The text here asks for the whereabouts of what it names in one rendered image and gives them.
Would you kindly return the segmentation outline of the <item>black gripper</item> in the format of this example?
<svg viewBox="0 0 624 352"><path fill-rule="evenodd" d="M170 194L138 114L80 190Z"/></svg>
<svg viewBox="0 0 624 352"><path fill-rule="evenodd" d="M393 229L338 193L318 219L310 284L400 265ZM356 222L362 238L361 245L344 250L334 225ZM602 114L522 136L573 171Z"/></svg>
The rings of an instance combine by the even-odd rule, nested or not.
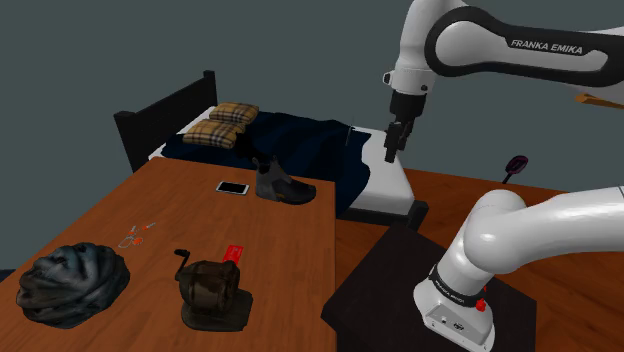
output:
<svg viewBox="0 0 624 352"><path fill-rule="evenodd" d="M414 121L423 113L426 97L426 94L409 95L396 90L392 92L390 113L395 116L395 121L385 130L386 162L393 163L396 153L405 149Z"/></svg>

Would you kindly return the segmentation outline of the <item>black bed with plaid pillows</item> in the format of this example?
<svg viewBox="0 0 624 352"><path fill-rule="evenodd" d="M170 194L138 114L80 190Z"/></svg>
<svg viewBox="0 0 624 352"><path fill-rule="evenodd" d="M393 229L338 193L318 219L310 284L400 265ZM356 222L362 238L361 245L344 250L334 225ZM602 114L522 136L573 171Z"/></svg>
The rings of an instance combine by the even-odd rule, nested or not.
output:
<svg viewBox="0 0 624 352"><path fill-rule="evenodd" d="M252 162L234 149L183 142L185 129L217 104L216 75L206 70L199 80L137 112L115 113L132 170L160 156L252 169ZM415 199L400 162L386 162L384 139L378 130L271 112L260 113L242 137L265 155L276 156L291 176L333 182L337 218L377 225L401 222L418 230L428 205Z"/></svg>

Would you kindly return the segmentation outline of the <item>black ankle boot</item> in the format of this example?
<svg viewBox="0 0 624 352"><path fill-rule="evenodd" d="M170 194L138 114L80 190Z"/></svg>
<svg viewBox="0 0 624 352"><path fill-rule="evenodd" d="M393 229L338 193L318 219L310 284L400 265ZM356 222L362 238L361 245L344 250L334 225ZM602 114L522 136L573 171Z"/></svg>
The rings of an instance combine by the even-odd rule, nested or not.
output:
<svg viewBox="0 0 624 352"><path fill-rule="evenodd" d="M258 197L289 205L303 205L312 201L317 194L316 187L289 176L276 157L268 163L252 159L256 166L255 193Z"/></svg>

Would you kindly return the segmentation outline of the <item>dark purple hairbrush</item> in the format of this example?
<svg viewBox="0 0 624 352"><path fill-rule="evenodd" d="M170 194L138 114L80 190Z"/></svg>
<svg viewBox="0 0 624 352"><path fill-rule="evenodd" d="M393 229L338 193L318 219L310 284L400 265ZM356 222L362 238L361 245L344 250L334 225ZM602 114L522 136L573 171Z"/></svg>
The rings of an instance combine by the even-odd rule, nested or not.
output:
<svg viewBox="0 0 624 352"><path fill-rule="evenodd" d="M505 167L506 177L503 179L502 184L506 184L509 179L520 173L528 164L528 158L524 155L517 155L509 160Z"/></svg>

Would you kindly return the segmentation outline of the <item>dark robot stand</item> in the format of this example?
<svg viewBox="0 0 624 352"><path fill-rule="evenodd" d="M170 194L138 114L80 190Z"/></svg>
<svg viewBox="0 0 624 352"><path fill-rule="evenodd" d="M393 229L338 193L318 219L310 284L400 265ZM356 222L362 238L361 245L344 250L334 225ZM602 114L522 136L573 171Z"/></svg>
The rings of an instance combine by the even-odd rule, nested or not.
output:
<svg viewBox="0 0 624 352"><path fill-rule="evenodd" d="M321 318L337 334L337 352L467 352L423 324L414 287L445 249L393 224L324 305ZM491 352L536 352L537 303L494 278Z"/></svg>

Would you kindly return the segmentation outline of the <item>white-edged black smartphone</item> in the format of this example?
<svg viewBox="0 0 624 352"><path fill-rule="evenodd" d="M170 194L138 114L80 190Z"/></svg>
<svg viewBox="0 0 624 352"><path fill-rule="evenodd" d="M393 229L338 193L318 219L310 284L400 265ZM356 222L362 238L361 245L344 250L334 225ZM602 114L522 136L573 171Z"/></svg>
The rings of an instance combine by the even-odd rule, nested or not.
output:
<svg viewBox="0 0 624 352"><path fill-rule="evenodd" d="M216 187L217 192L228 193L234 195L246 195L250 186L248 184L241 184L229 181L220 181Z"/></svg>

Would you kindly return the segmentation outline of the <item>red card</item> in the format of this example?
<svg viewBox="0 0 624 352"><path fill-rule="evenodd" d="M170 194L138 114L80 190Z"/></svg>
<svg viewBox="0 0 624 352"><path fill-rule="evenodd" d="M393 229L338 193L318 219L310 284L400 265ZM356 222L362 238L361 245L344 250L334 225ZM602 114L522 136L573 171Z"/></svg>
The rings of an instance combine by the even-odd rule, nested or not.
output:
<svg viewBox="0 0 624 352"><path fill-rule="evenodd" d="M222 262L225 263L227 261L232 261L235 265L237 265L241 259L243 250L243 246L229 245L222 258Z"/></svg>

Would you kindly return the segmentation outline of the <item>dark crank pencil sharpener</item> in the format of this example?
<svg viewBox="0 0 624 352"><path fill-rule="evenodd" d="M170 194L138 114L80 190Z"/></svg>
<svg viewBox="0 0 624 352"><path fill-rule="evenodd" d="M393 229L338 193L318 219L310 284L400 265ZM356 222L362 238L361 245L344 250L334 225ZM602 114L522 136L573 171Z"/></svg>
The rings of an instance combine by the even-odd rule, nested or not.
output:
<svg viewBox="0 0 624 352"><path fill-rule="evenodd" d="M187 265L188 250L176 249L174 253L183 257L175 274L184 301L183 323L198 331L242 331L248 324L253 296L239 288L238 264L201 260Z"/></svg>

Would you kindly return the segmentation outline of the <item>black bicycle helmet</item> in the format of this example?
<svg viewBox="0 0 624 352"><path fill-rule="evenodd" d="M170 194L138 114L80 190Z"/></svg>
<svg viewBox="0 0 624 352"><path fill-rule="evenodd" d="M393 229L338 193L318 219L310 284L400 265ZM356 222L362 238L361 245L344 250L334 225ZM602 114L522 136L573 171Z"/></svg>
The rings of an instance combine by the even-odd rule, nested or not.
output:
<svg viewBox="0 0 624 352"><path fill-rule="evenodd" d="M21 275L16 304L31 321L71 329L109 308L129 281L124 258L112 248L65 245Z"/></svg>

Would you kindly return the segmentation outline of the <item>wooden wall shelf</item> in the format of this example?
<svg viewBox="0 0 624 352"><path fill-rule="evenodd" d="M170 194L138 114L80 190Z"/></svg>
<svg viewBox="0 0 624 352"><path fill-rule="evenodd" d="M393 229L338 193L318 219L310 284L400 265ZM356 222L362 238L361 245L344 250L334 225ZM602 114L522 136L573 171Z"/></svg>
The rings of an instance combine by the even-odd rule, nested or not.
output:
<svg viewBox="0 0 624 352"><path fill-rule="evenodd" d="M623 104L619 104L619 103L614 103L614 102L610 102L595 96L592 96L590 94L587 93L582 93L579 94L575 97L575 100L579 103L582 104L588 104L588 105L594 105L594 106L602 106L602 107L609 107L609 108L615 108L615 109L622 109L624 110L624 105Z"/></svg>

